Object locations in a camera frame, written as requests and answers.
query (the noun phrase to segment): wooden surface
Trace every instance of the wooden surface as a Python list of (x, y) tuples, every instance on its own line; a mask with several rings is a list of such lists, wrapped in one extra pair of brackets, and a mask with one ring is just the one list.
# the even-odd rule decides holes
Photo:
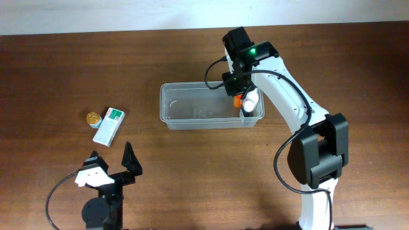
[[(0, 37), (1, 229), (51, 229), (49, 190), (93, 150), (120, 166), (130, 141), (144, 173), (125, 187), (129, 229), (265, 229), (293, 224), (300, 196), (275, 177), (272, 160), (290, 135), (266, 100), (250, 129), (170, 131), (159, 119), (160, 86), (202, 81), (223, 54), (227, 29)], [(350, 163), (334, 195), (334, 222), (409, 229), (409, 24), (247, 28), (271, 41), (298, 83), (350, 124)], [(227, 65), (210, 74), (219, 80)], [(127, 116), (110, 148), (95, 144), (89, 111)], [(298, 186), (279, 161), (285, 180)], [(84, 229), (96, 196), (73, 180), (50, 202), (61, 229)]]

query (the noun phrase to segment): black cable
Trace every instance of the black cable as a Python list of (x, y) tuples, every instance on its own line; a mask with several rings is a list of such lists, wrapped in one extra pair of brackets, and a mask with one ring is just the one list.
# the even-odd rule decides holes
[(219, 63), (219, 62), (221, 62), (221, 61), (227, 61), (227, 60), (228, 60), (227, 57), (224, 56), (224, 57), (220, 58), (219, 60), (213, 62), (213, 63), (209, 66), (209, 68), (207, 68), (206, 73), (204, 74), (204, 83), (206, 84), (206, 86), (207, 86), (209, 89), (219, 89), (220, 87), (224, 86), (224, 83), (225, 83), (225, 82), (222, 82), (221, 84), (219, 84), (219, 85), (217, 85), (217, 86), (211, 87), (211, 86), (209, 85), (209, 83), (207, 83), (207, 73), (208, 73), (209, 70), (213, 67), (213, 65), (216, 65), (217, 63)]
[(53, 221), (50, 218), (50, 214), (49, 214), (49, 203), (50, 203), (50, 198), (51, 195), (54, 193), (54, 191), (64, 182), (66, 182), (68, 179), (70, 179), (71, 177), (77, 175), (79, 172), (73, 172), (72, 174), (68, 175), (67, 177), (65, 177), (64, 179), (62, 179), (60, 182), (58, 182), (56, 184), (56, 186), (54, 186), (54, 188), (51, 189), (49, 196), (47, 197), (47, 201), (45, 202), (45, 216), (47, 217), (47, 220), (49, 221), (49, 223), (51, 224), (51, 226), (55, 229), (55, 230), (59, 230), (59, 228), (53, 223)]
[(247, 88), (247, 90), (245, 91), (245, 93), (242, 94), (242, 97), (240, 98), (241, 100), (244, 100), (245, 97), (247, 96), (247, 94), (250, 92), (250, 90), (255, 89), (253, 82), (251, 83), (251, 85)]

